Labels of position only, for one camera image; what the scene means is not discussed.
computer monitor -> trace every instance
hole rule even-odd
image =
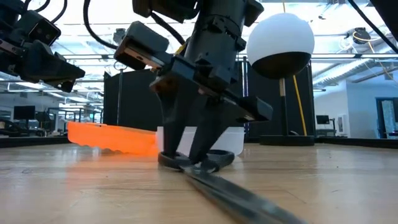
[[[35,119],[35,106],[15,106],[14,119],[27,120]]]
[[[330,124],[328,115],[317,115],[317,124]]]

ceiling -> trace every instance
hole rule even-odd
[[[30,4],[30,9],[36,9],[41,6],[45,0],[33,0]],[[89,19],[91,28],[104,40],[112,42],[113,33],[117,28],[127,29],[131,22],[141,21],[157,33],[167,37],[170,41],[168,52],[176,51],[180,45],[179,43],[163,28],[158,26],[151,18],[143,18],[134,14],[132,11],[131,0],[117,0],[112,4],[105,1],[92,1],[89,8]],[[247,40],[249,34],[256,26],[256,24],[277,13],[283,12],[283,5],[278,0],[265,0],[263,6],[265,11],[260,15],[256,23],[251,27],[245,27],[243,30],[243,39]],[[369,52],[368,45],[356,45],[352,41],[345,40],[347,32],[356,27],[366,27],[366,30],[371,33],[373,39],[379,38],[375,35],[371,28],[360,18],[358,13],[348,4],[329,4],[331,2],[341,2],[341,0],[286,0],[286,11],[298,15],[300,18],[308,21],[315,34],[315,54],[345,54],[357,52]],[[369,6],[367,0],[357,0],[357,4],[364,11],[365,15],[369,17],[375,25],[389,36],[389,31],[386,29],[382,19],[376,12],[374,7]],[[48,19],[54,18],[63,6],[62,0],[52,0],[50,5],[41,12],[41,15]],[[57,27],[61,29],[62,36],[53,44],[52,50],[56,51],[69,58],[69,62],[79,66],[86,71],[84,82],[78,82],[74,90],[80,92],[73,93],[73,96],[87,98],[92,102],[101,102],[102,96],[95,91],[103,91],[103,73],[115,75],[118,69],[124,68],[113,59],[103,60],[101,55],[109,55],[114,53],[107,47],[97,43],[86,31],[83,25],[83,1],[69,0],[68,8],[63,17],[56,23]],[[176,29],[184,38],[190,36],[193,30],[195,19],[185,21],[184,24],[179,24],[167,17],[161,16],[174,29]],[[372,42],[375,49],[381,49],[385,44],[381,40]],[[319,76],[325,73],[329,68],[333,69],[336,65],[341,64],[334,60],[314,60],[312,63],[313,74]],[[2,76],[4,80],[15,79],[14,77]],[[8,89],[13,90],[37,90],[46,89],[45,85],[39,86],[30,83],[11,83]],[[63,100],[66,96],[64,93],[52,93],[52,96]]]

black partition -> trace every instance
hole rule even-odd
[[[239,73],[239,81],[231,85],[231,90],[243,95],[242,62],[236,62],[236,72]],[[118,90],[119,77],[115,75],[104,81],[104,116],[103,123],[117,125],[118,118]],[[124,72],[121,92],[121,113],[119,125],[156,131],[162,125],[162,110],[157,95],[150,90],[149,84],[155,80],[155,74],[150,70]],[[198,105],[201,98],[194,102],[187,126],[196,126],[200,115]],[[242,124],[231,123],[230,126],[242,126]]]
[[[31,147],[53,144],[68,144],[70,141],[66,136],[57,137],[20,137],[20,138],[0,138],[0,149],[9,147]]]
[[[300,93],[307,134],[315,134],[313,115],[313,88],[311,65],[308,65],[297,76],[297,85]],[[287,122],[289,131],[303,135],[303,126],[300,116],[299,103],[295,92],[293,78],[286,79]],[[256,95],[274,108],[271,121],[251,123],[248,127],[248,139],[255,141],[260,135],[281,135],[282,115],[280,113],[279,81],[264,78],[256,73],[248,64],[248,94]]]

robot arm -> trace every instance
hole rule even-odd
[[[0,71],[71,92],[75,80],[84,77],[85,71],[51,51],[50,46],[61,36],[53,24],[58,18],[49,21],[36,11],[25,11],[20,0],[1,1]]]
[[[238,52],[246,47],[241,38],[243,26],[253,24],[264,8],[255,0],[132,3],[134,12],[152,16],[160,24],[164,21],[154,12],[178,22],[198,15],[189,41],[180,41],[183,47],[179,54],[167,53],[169,41],[139,21],[131,24],[114,54],[117,61],[135,70],[146,65],[155,68],[157,78],[150,87],[158,94],[164,119],[164,151],[159,155],[159,163],[176,169],[182,164],[199,162],[209,170],[227,166],[233,155],[231,159],[230,153],[210,148],[229,124],[268,121],[272,116],[272,107],[259,98],[237,96],[228,90],[239,80],[233,68]],[[190,155],[185,157],[177,153],[177,148],[195,100],[203,102],[202,117]],[[224,159],[214,160],[214,154],[222,157],[220,153]]]

desk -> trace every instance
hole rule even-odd
[[[43,147],[43,145],[66,144],[66,143],[70,143],[70,141],[68,140],[68,137],[66,137],[66,136],[0,138],[0,150],[2,150],[2,148],[6,148],[6,147],[7,148],[21,147],[21,146],[42,146]]]
[[[388,133],[388,136],[398,137],[398,132]]]
[[[309,223],[396,223],[398,152],[247,144],[218,175]],[[157,158],[73,144],[0,149],[0,223],[233,223]]]
[[[336,136],[336,130],[334,129],[317,129],[317,137],[334,137]]]

